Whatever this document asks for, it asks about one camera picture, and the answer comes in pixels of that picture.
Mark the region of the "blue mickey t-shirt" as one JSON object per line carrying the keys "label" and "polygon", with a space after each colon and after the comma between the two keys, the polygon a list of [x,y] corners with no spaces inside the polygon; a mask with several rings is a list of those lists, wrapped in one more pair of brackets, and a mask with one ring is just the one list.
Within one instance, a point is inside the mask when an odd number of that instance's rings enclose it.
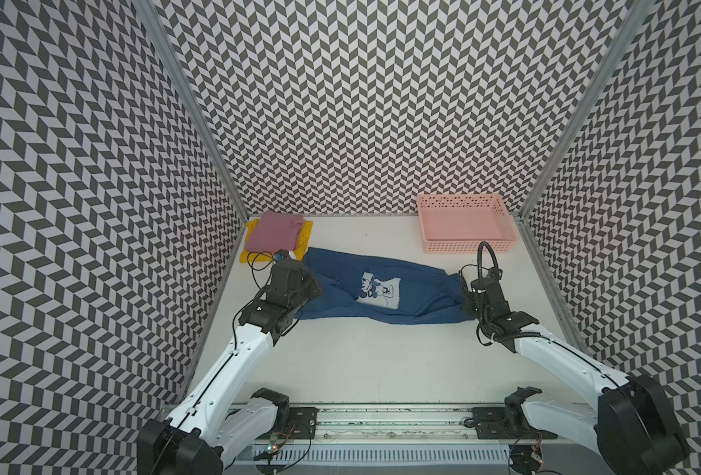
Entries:
{"label": "blue mickey t-shirt", "polygon": [[443,269],[315,247],[302,262],[322,288],[304,308],[306,320],[366,317],[390,325],[444,325],[470,319],[458,276]]}

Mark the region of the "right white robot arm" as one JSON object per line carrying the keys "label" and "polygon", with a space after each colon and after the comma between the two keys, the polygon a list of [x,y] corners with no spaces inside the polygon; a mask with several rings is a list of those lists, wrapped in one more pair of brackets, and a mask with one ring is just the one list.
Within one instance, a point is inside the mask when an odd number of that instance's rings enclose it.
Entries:
{"label": "right white robot arm", "polygon": [[552,433],[599,455],[617,474],[662,474],[688,459],[686,435],[655,379],[615,370],[558,340],[535,317],[512,311],[494,276],[461,287],[481,344],[538,364],[584,401],[554,402],[536,387],[519,387],[492,417],[497,437]]}

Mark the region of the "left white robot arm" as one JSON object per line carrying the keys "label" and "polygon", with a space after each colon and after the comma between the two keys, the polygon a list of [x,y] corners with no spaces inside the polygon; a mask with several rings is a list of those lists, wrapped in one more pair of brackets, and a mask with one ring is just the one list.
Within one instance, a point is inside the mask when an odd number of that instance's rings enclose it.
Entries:
{"label": "left white robot arm", "polygon": [[285,257],[233,321],[233,338],[201,381],[136,441],[140,474],[221,474],[258,437],[288,423],[289,397],[261,388],[243,409],[231,406],[251,373],[322,289],[301,261]]}

